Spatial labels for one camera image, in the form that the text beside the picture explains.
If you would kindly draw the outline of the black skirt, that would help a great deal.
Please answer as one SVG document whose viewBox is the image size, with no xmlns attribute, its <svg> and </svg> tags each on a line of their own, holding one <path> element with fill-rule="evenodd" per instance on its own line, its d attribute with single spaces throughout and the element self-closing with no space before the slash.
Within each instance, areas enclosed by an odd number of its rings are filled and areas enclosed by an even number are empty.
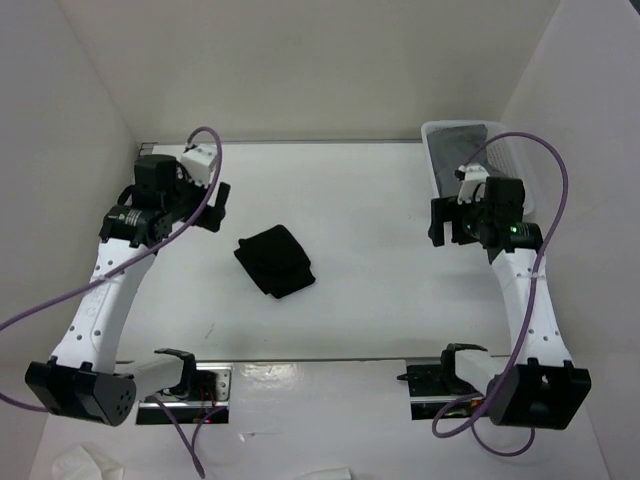
<svg viewBox="0 0 640 480">
<path fill-rule="evenodd" d="M 238 240 L 234 256 L 265 295 L 282 299 L 313 285 L 311 260 L 281 224 Z"/>
</svg>

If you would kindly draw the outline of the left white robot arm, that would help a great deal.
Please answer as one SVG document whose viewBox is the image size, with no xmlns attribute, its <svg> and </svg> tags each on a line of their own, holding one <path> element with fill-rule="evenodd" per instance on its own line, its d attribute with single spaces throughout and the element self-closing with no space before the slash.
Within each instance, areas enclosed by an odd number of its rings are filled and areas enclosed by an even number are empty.
<svg viewBox="0 0 640 480">
<path fill-rule="evenodd" d="M 167 391 L 184 400 L 198 390 L 193 354 L 160 348 L 118 370 L 116 355 L 135 296 L 175 225 L 217 232 L 230 193 L 219 183 L 221 156 L 196 147 L 180 157 L 151 154 L 134 163 L 134 181 L 103 218 L 94 272 L 63 339 L 25 382 L 53 415 L 109 426 L 135 403 Z"/>
</svg>

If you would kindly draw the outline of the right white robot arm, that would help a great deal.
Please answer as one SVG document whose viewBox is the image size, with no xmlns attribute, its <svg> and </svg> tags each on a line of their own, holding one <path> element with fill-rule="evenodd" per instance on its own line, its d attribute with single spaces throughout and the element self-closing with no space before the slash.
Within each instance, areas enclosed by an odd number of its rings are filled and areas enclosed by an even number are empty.
<svg viewBox="0 0 640 480">
<path fill-rule="evenodd" d="M 478 243 L 499 283 L 512 355 L 505 364 L 484 347 L 451 343 L 438 381 L 450 393 L 480 393 L 495 425 L 564 430 L 591 389 L 559 333 L 545 271 L 545 236 L 523 219 L 521 180 L 463 181 L 456 196 L 431 202 L 428 236 L 436 247 Z"/>
</svg>

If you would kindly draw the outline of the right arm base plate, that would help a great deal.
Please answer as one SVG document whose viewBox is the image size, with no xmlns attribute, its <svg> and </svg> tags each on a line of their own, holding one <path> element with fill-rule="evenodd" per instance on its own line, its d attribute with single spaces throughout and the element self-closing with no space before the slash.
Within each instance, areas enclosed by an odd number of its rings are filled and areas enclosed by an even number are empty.
<svg viewBox="0 0 640 480">
<path fill-rule="evenodd" d="M 435 359 L 407 361 L 396 379 L 407 387 L 414 421 L 432 420 L 449 401 L 475 392 L 470 384 L 446 377 Z"/>
</svg>

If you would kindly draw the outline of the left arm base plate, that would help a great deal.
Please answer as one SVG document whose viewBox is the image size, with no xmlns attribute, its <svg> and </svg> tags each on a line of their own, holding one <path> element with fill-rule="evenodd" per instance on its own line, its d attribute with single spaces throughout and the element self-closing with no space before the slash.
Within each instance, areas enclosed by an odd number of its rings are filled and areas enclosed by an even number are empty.
<svg viewBox="0 0 640 480">
<path fill-rule="evenodd" d="M 199 362 L 188 395 L 168 390 L 155 393 L 180 425 L 196 425 L 211 413 L 205 424 L 227 424 L 233 367 L 231 363 Z"/>
</svg>

